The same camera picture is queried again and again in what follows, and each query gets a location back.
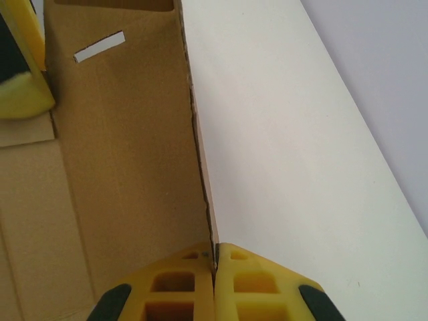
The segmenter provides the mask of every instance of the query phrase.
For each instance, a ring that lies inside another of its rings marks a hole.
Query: white board
[[[183,0],[220,242],[348,321],[428,318],[428,240],[298,0]]]

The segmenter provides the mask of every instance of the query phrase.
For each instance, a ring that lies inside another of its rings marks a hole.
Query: white wall
[[[428,1],[302,3],[428,234]]]
[[[298,0],[183,0],[219,238],[348,321],[426,320],[428,240]]]

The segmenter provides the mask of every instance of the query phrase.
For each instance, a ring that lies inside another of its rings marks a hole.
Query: gap
[[[123,31],[119,31],[117,33],[109,35],[108,37],[105,37],[104,39],[101,39],[100,41],[97,41],[92,45],[89,45],[85,49],[76,52],[74,54],[74,60],[77,63],[80,63],[88,58],[93,57],[94,55],[98,55],[99,53],[106,51],[107,49],[116,47],[117,45],[120,45],[124,42],[125,35]]]

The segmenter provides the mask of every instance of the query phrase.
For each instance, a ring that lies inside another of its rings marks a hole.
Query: black rubber pad
[[[88,321],[117,321],[131,293],[129,284],[120,284],[108,290],[98,301]]]
[[[299,291],[316,321],[345,321],[323,291],[312,286],[299,286]]]
[[[16,74],[28,72],[29,67],[7,24],[0,16],[0,84]]]

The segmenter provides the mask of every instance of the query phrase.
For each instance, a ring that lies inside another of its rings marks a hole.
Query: cardboard box
[[[45,1],[57,138],[49,115],[0,131],[2,320],[85,320],[118,278],[210,241],[179,6],[122,2]]]

